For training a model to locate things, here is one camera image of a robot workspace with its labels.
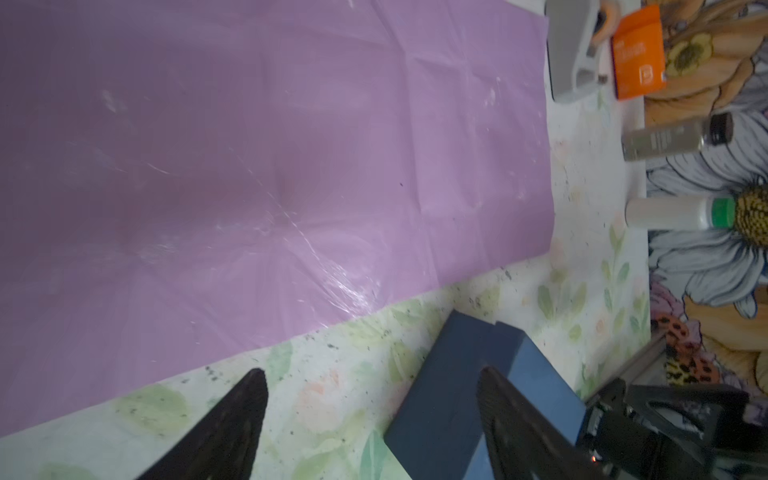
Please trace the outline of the purple wrapping paper sheet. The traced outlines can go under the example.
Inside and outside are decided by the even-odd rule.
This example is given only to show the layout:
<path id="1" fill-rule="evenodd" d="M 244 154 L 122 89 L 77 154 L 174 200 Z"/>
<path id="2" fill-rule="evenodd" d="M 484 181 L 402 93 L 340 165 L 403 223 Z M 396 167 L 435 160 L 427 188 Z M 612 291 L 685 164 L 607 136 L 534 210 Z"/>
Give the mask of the purple wrapping paper sheet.
<path id="1" fill-rule="evenodd" d="M 5 1 L 1 431 L 545 253 L 506 1 Z"/>

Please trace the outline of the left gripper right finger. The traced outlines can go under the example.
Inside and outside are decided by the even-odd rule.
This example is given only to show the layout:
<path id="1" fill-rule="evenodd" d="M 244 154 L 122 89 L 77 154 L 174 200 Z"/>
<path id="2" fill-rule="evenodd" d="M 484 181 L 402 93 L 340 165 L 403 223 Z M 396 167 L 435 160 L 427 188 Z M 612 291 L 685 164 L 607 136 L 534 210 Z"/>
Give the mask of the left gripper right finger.
<path id="1" fill-rule="evenodd" d="M 496 368 L 480 371 L 476 400 L 496 480 L 606 477 Z"/>

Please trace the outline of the dark blue gift box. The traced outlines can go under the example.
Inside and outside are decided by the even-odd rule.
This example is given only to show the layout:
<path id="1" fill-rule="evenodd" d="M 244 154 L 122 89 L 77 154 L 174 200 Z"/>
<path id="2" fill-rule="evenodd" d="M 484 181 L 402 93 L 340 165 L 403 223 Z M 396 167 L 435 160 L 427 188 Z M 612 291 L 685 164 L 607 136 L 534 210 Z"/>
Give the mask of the dark blue gift box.
<path id="1" fill-rule="evenodd" d="M 576 441 L 586 407 L 530 337 L 511 325 L 453 311 L 384 434 L 411 478 L 492 478 L 476 400 L 487 365 Z"/>

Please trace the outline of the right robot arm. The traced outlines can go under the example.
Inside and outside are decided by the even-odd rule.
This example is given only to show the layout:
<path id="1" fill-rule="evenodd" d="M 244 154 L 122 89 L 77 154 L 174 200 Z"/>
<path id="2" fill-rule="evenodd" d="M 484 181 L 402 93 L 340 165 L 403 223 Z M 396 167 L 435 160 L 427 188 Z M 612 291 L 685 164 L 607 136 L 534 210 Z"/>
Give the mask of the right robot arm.
<path id="1" fill-rule="evenodd" d="M 672 386 L 661 335 L 586 402 L 576 445 L 611 479 L 764 479 L 767 428 L 730 385 Z"/>

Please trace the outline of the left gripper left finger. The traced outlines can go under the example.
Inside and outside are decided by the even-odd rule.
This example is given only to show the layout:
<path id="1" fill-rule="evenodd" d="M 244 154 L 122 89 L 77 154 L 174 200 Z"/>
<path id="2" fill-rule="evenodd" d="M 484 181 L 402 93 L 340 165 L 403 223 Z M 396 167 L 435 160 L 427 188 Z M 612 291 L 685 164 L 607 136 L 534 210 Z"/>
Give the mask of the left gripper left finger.
<path id="1" fill-rule="evenodd" d="M 251 477 L 268 405 L 265 372 L 253 368 L 142 479 Z"/>

